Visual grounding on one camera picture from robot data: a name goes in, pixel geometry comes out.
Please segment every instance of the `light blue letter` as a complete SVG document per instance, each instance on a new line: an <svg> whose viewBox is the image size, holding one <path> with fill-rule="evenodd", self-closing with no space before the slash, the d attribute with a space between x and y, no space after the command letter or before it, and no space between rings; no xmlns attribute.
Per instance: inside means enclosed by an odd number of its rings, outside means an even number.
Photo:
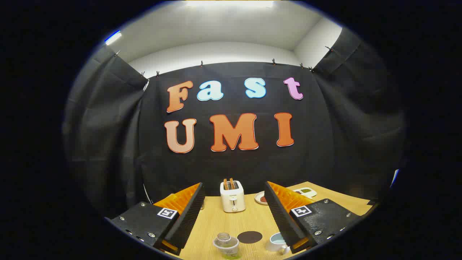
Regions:
<svg viewBox="0 0 462 260"><path fill-rule="evenodd" d="M207 101L209 99L218 100L224 96L221 92L221 83L216 80L204 82L199 88L202 89L197 93L197 99L199 101Z"/></svg>
<svg viewBox="0 0 462 260"><path fill-rule="evenodd" d="M248 88L245 94L249 98L262 98L266 95L264 85L265 81L262 78L248 78L244 81L244 86Z"/></svg>

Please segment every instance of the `white wall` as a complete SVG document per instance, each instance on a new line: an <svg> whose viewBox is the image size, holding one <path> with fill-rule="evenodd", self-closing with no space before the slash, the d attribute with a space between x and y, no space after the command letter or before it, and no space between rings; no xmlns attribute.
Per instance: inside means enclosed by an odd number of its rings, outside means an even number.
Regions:
<svg viewBox="0 0 462 260"><path fill-rule="evenodd" d="M340 35L342 28L329 19L322 18L311 28L295 47L295 55L303 67L315 67L329 51Z"/></svg>
<svg viewBox="0 0 462 260"><path fill-rule="evenodd" d="M208 42L174 47L130 62L145 78L169 71L221 62L272 62L300 65L293 51L253 43Z"/></svg>

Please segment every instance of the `mug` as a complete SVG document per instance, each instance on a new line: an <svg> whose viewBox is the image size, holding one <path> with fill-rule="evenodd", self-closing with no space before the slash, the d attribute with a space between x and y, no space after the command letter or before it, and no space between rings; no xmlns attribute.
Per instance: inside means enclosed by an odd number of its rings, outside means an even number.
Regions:
<svg viewBox="0 0 462 260"><path fill-rule="evenodd" d="M280 232L269 238L265 248L271 252L279 251L281 254L286 254L290 251L290 247L287 246Z"/></svg>

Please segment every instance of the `black circle mark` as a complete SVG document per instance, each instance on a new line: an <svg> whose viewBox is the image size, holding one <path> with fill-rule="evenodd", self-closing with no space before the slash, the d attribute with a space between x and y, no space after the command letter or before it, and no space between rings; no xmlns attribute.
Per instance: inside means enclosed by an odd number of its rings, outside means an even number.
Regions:
<svg viewBox="0 0 462 260"><path fill-rule="evenodd" d="M257 231L245 231L240 233L237 236L237 239L239 242L244 243L244 244L252 244L260 241L262 239L263 235L260 232Z"/></svg>

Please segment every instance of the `orange letter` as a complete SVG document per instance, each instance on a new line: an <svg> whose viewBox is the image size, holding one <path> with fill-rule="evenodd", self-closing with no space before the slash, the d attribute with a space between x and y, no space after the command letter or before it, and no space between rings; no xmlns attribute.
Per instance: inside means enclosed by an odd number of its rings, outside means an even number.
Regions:
<svg viewBox="0 0 462 260"><path fill-rule="evenodd" d="M215 142L212 145L212 151L223 152L226 150L226 145L223 144L225 138L231 150L236 148L239 137L241 150L255 150L258 148L258 143L255 141L254 122L257 116L252 113L245 113L239 117L236 127L232 127L231 122L225 115L214 115L210 117L210 122L213 123L215 131Z"/></svg>
<svg viewBox="0 0 462 260"><path fill-rule="evenodd" d="M276 142L278 146L291 146L294 141L290 134L290 119L292 115L289 113L277 113L274 118L278 121L279 140Z"/></svg>
<svg viewBox="0 0 462 260"><path fill-rule="evenodd" d="M192 88L193 82L187 81L167 88L167 92L170 93L170 103L169 107L167 107L167 113L180 110L184 107L184 104L180 103L180 98L185 101L188 98L188 90L182 89L183 87Z"/></svg>
<svg viewBox="0 0 462 260"><path fill-rule="evenodd" d="M194 125L196 124L196 119L189 118L183 120L183 125L186 128L186 143L180 145L176 140L176 127L179 125L178 121L168 121L165 122L164 126L167 129L167 145L170 150L175 153L185 154L191 151L194 147Z"/></svg>

